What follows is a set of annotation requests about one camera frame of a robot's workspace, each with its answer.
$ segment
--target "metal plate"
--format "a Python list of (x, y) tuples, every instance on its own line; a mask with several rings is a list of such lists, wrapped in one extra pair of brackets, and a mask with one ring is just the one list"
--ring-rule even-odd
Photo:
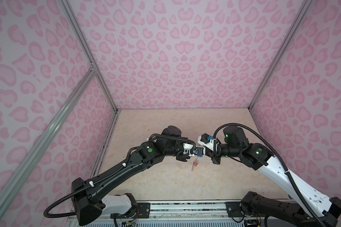
[[(138, 218), (149, 218), (150, 213), (150, 203), (138, 203), (139, 207), (139, 217)], [(118, 214), (116, 215), (117, 219), (123, 219), (126, 218), (124, 215)]]
[(226, 211), (229, 218), (242, 218), (244, 215), (241, 213), (240, 202), (225, 202)]
[[(245, 227), (244, 223), (232, 220), (182, 220), (182, 221), (138, 221), (136, 227)], [(115, 227), (114, 222), (101, 221), (85, 227)]]

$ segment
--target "pink spot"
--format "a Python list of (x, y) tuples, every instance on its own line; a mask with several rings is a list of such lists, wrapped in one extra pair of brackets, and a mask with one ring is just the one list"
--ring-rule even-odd
[(338, 41), (335, 45), (335, 49), (331, 53), (332, 59), (341, 58), (341, 41)]
[(54, 169), (48, 169), (44, 174), (44, 181), (48, 182), (51, 178), (56, 175), (56, 171)]
[(4, 170), (0, 173), (0, 190), (4, 188), (4, 186), (9, 181), (13, 174), (14, 174), (13, 170)]
[(29, 120), (28, 109), (25, 107), (16, 107), (13, 111), (11, 111), (9, 116), (18, 122), (27, 122)]
[(304, 173), (305, 169), (306, 169), (306, 163), (300, 161), (300, 160), (295, 160), (294, 161), (295, 165), (296, 165), (296, 170), (299, 173)]
[(322, 126), (328, 125), (328, 119), (322, 114), (316, 114), (313, 118), (313, 124), (317, 129), (319, 129)]
[(8, 28), (8, 35), (14, 43), (20, 43), (23, 46), (27, 44), (27, 40), (25, 39), (24, 34), (19, 30), (17, 24)]
[(34, 188), (28, 190), (27, 198), (30, 200), (37, 201), (42, 191), (43, 186), (41, 184), (37, 184)]
[(127, 23), (127, 19), (123, 15), (123, 11), (121, 9), (115, 10), (115, 12), (113, 13), (113, 19), (119, 25), (125, 25)]
[(27, 54), (23, 54), (17, 60), (13, 61), (12, 64), (25, 75), (31, 75), (34, 70), (34, 64)]
[(16, 84), (16, 73), (10, 66), (0, 64), (0, 81), (13, 87)]
[(18, 142), (29, 142), (30, 137), (30, 129), (27, 127), (21, 127), (18, 130), (14, 132), (14, 134), (11, 136), (12, 139), (16, 139)]
[(7, 108), (13, 106), (13, 103), (18, 101), (18, 95), (13, 90), (0, 89), (0, 102), (2, 102)]
[(311, 113), (306, 107), (299, 107), (297, 117), (300, 119), (301, 122), (305, 122), (306, 120), (311, 119)]
[(330, 142), (334, 147), (341, 145), (341, 131), (333, 131), (330, 135)]
[(322, 161), (326, 159), (326, 156), (320, 150), (313, 150), (312, 153), (312, 157), (315, 161)]

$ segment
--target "enclosure wall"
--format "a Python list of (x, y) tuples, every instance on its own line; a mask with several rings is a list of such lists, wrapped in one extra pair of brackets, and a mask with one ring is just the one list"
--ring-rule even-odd
[[(66, 218), (45, 218), (43, 211), (70, 193), (73, 180), (89, 178), (112, 116), (100, 84), (92, 79), (0, 225), (63, 226)], [(70, 212), (71, 208), (67, 200), (52, 213)]]
[(127, 109), (248, 107), (303, 1), (69, 2)]
[(55, 0), (0, 1), (0, 191), (88, 69)]
[(289, 168), (341, 199), (341, 1), (316, 1), (252, 115)]

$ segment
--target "black cable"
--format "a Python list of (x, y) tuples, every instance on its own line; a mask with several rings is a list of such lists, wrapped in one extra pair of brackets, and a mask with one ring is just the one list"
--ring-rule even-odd
[(113, 214), (113, 216), (114, 216), (114, 225), (115, 225), (115, 227), (119, 227), (119, 226), (117, 225), (116, 215), (117, 215), (117, 214)]
[(267, 221), (268, 221), (268, 217), (270, 217), (269, 215), (266, 215), (264, 217), (264, 227), (268, 227)]
[(155, 133), (149, 137), (149, 140), (151, 140), (153, 137), (159, 137), (159, 138), (164, 138), (164, 139), (177, 140), (177, 141), (181, 141), (184, 143), (190, 143), (193, 145), (193, 147), (191, 148), (191, 152), (194, 151), (196, 148), (196, 143), (190, 139), (185, 139), (185, 138), (181, 138), (181, 137), (173, 137), (173, 136), (169, 136), (169, 135), (161, 135), (161, 134)]
[(218, 143), (216, 137), (214, 137), (214, 154), (216, 157), (220, 157), (221, 156), (221, 146)]
[(137, 218), (139, 217), (140, 210), (137, 209), (135, 212), (136, 212), (137, 215), (136, 215), (135, 218), (134, 218), (133, 220), (131, 220), (130, 222), (135, 221), (135, 219), (137, 219)]
[(177, 156), (178, 158), (185, 158), (185, 157), (189, 156), (189, 153), (183, 154), (183, 152), (184, 152), (184, 150), (178, 151), (176, 156)]
[(322, 227), (326, 227), (326, 225), (322, 222), (322, 220), (317, 216), (317, 214), (314, 212), (314, 210), (310, 207), (310, 205), (307, 203), (307, 201), (305, 200), (305, 198), (303, 197), (302, 193), (299, 191), (296, 183), (293, 180), (293, 177), (291, 175), (290, 172), (288, 172), (288, 168), (284, 162), (284, 160), (282, 159), (282, 157), (279, 155), (279, 153), (263, 138), (261, 137), (261, 135), (259, 135), (257, 132), (255, 132), (253, 129), (249, 128), (246, 125), (242, 125), (239, 123), (227, 123), (224, 125), (221, 125), (220, 127), (218, 127), (214, 133), (214, 139), (216, 139), (217, 133), (218, 131), (220, 131), (222, 128), (227, 127), (227, 126), (231, 126), (231, 125), (235, 125), (241, 128), (245, 128), (247, 130), (249, 130), (250, 132), (252, 132), (257, 138), (259, 138), (272, 152), (273, 154), (278, 158), (280, 164), (283, 166), (283, 169), (285, 171), (285, 174), (288, 176), (289, 181), (291, 182), (291, 185), (294, 189), (294, 191), (296, 192), (297, 196), (299, 197), (299, 199), (301, 200), (301, 202), (303, 203), (303, 205), (305, 206), (305, 208), (309, 211), (309, 213), (312, 215), (312, 217), (322, 226)]
[[(130, 159), (130, 154), (133, 150), (135, 150), (137, 147), (131, 148), (128, 152), (127, 152), (127, 156), (124, 159), (124, 163), (128, 164), (129, 159)], [(97, 180), (96, 182), (94, 182), (93, 184), (97, 184), (105, 179), (108, 179), (110, 177), (112, 177), (113, 175), (117, 174), (118, 172), (120, 172), (123, 168), (125, 168), (124, 166), (121, 166), (119, 169), (117, 169), (114, 173), (112, 173), (111, 175), (108, 175), (102, 179)], [(54, 207), (56, 207), (57, 205), (61, 204), (62, 202), (66, 201), (67, 199), (78, 195), (80, 193), (82, 193), (83, 191), (86, 191), (88, 188), (90, 188), (91, 185), (88, 185), (87, 187), (83, 187), (81, 189), (78, 189), (62, 198), (60, 198), (59, 200), (55, 201), (54, 203), (52, 203), (51, 205), (49, 205), (43, 212), (43, 216), (45, 216), (46, 218), (63, 218), (63, 217), (68, 217), (68, 216), (73, 216), (76, 215), (76, 212), (69, 212), (69, 213), (61, 213), (61, 214), (50, 214), (50, 210), (53, 209)]]
[(236, 223), (240, 223), (240, 222), (242, 222), (242, 221), (244, 220), (245, 214), (243, 213), (242, 215), (243, 215), (243, 216), (242, 216), (242, 219), (241, 219), (240, 221), (235, 221), (235, 219), (232, 217), (232, 210), (231, 210), (231, 218), (232, 218), (232, 220), (234, 220)]
[(232, 158), (233, 160), (235, 160), (235, 161), (237, 161), (237, 162), (242, 163), (240, 160), (237, 160), (236, 158), (233, 158), (233, 157), (230, 157), (230, 158)]

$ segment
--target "beige tabletop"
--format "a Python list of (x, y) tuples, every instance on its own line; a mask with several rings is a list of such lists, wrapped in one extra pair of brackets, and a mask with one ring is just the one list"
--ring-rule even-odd
[[(258, 131), (248, 109), (122, 110), (101, 172), (122, 161), (131, 147), (141, 145), (169, 125), (178, 127), (182, 137), (197, 143), (198, 136), (212, 135), (225, 123), (240, 123)], [(249, 131), (245, 130), (245, 134), (250, 143), (261, 143)], [(224, 141), (222, 130), (217, 136)], [(254, 191), (272, 199), (288, 198), (272, 180), (230, 158), (222, 158), (221, 164), (215, 165), (209, 157), (199, 157), (191, 171), (193, 161), (194, 157), (187, 162), (165, 157), (109, 195), (132, 193), (136, 200), (213, 200), (242, 199), (248, 191)]]

